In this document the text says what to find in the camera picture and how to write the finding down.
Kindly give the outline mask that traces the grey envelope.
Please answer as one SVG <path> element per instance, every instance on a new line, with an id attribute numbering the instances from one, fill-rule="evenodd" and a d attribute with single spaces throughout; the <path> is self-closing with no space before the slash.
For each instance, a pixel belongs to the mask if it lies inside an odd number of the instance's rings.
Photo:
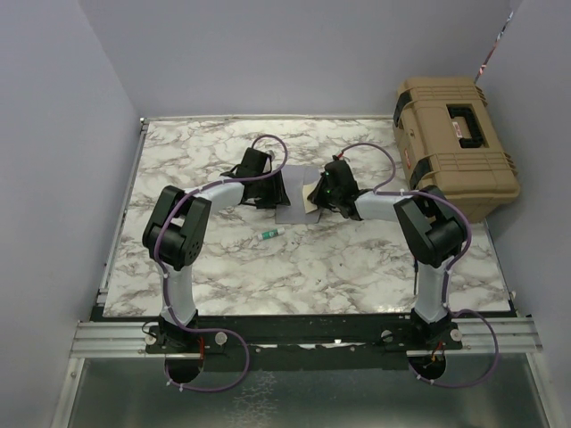
<path id="1" fill-rule="evenodd" d="M 319 181 L 319 169 L 315 166 L 286 165 L 282 169 L 282 178 L 290 205 L 276 207 L 276 223 L 278 225 L 317 224 L 322 209 L 317 209 L 310 214 L 304 212 L 302 187 Z"/>

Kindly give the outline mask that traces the tan paper letter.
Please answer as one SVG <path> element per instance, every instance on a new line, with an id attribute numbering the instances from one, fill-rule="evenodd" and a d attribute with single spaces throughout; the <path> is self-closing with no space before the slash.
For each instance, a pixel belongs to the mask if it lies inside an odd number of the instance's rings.
<path id="1" fill-rule="evenodd" d="M 310 214 L 319 208 L 314 202 L 310 201 L 310 195 L 317 188 L 317 185 L 318 182 L 313 182 L 302 187 L 303 207 L 306 214 Z"/>

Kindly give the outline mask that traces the green white glue stick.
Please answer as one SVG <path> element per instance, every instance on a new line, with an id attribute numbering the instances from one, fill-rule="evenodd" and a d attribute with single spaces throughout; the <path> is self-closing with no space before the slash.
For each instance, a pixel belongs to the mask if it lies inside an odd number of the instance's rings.
<path id="1" fill-rule="evenodd" d="M 262 232 L 260 234 L 257 234 L 257 238 L 260 242 L 267 241 L 269 239 L 273 239 L 273 238 L 276 238 L 280 235 L 283 235 L 285 233 L 285 231 L 286 230 L 283 227 L 274 228 L 272 230 L 265 231 L 265 232 Z"/>

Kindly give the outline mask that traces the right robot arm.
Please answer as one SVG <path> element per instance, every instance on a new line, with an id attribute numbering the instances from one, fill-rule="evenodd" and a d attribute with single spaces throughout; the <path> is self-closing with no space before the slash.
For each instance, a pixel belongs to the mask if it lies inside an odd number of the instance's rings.
<path id="1" fill-rule="evenodd" d="M 344 218 L 398 223 L 416 262 L 417 299 L 410 313 L 410 338 L 421 349 L 439 342 L 450 325 L 451 268 L 471 244 L 464 214 L 435 185 L 419 191 L 361 189 L 348 163 L 336 157 L 305 199 Z"/>

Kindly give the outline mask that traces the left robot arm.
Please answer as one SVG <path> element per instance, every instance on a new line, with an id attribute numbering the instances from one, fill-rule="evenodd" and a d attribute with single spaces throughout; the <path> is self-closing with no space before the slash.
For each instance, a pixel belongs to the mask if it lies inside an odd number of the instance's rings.
<path id="1" fill-rule="evenodd" d="M 250 200 L 258 209 L 289 204 L 281 174 L 287 159 L 288 151 L 284 151 L 284 159 L 273 168 L 272 156 L 252 145 L 240 163 L 208 184 L 188 191 L 173 185 L 162 189 L 142 237 L 142 244 L 161 272 L 158 325 L 144 330 L 149 345 L 171 345 L 184 352 L 196 343 L 203 345 L 207 334 L 223 334 L 248 349 L 245 339 L 235 331 L 195 326 L 192 267 L 203 248 L 211 214 Z"/>

